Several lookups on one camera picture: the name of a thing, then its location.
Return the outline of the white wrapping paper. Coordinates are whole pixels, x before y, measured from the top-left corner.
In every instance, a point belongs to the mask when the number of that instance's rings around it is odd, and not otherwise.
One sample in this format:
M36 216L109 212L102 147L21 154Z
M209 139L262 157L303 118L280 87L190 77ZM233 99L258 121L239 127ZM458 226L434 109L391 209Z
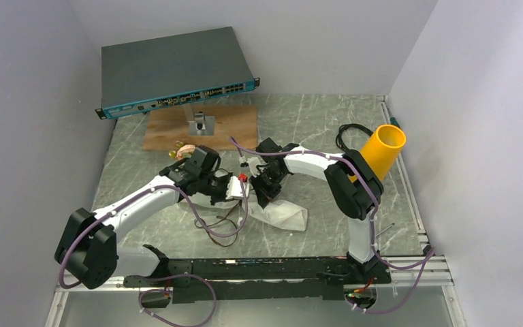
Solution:
M197 207L220 210L230 209L238 204L237 200L211 204L207 197L204 198L200 194L191 196L190 200ZM265 208L262 208L256 200L249 200L248 205L248 215L258 221L267 223L268 225L282 230L297 232L304 232L306 230L308 211L303 206L299 206L287 200L275 200L269 203Z

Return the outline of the brown satin ribbon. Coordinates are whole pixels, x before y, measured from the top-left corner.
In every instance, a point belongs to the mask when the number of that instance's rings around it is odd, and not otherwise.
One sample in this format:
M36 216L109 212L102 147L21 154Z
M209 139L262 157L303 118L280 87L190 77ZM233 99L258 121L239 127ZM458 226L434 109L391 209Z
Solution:
M193 226L204 230L214 245L221 248L232 247L239 236L241 221L240 217L235 221L234 215L240 210L241 204L241 200L237 201L222 215L211 217L210 221L195 218Z

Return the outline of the pink flower bouquet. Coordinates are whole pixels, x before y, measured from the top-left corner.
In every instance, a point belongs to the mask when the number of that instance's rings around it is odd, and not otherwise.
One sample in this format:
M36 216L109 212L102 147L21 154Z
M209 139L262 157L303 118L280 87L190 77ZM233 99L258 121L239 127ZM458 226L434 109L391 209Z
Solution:
M196 149L194 144L185 144L181 141L176 141L174 149L168 152L168 156L176 161L192 156Z

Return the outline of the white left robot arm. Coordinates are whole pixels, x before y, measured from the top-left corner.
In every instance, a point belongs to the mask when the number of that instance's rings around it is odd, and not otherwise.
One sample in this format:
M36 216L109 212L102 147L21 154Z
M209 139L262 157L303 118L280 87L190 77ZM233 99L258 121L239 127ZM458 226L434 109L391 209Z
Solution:
M163 284L168 266L162 252L151 246L121 250L118 244L137 225L190 196L205 196L211 204L244 199L247 180L221 173L218 152L198 146L193 154L162 169L150 182L114 204L90 212L74 211L54 253L60 265L58 283L64 289L83 285L90 290L133 268L152 286Z

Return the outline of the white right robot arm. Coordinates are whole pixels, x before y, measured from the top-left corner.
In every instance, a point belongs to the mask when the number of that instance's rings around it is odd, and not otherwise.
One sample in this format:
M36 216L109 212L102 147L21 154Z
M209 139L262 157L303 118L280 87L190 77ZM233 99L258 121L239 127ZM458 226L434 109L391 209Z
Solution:
M358 151L322 153L293 143L281 147L267 138L247 152L264 161L257 175L249 179L261 208L280 194L281 182L288 175L325 181L337 207L348 218L348 255L353 259L348 264L349 276L357 283L373 276L378 254L373 215L379 208L383 185Z

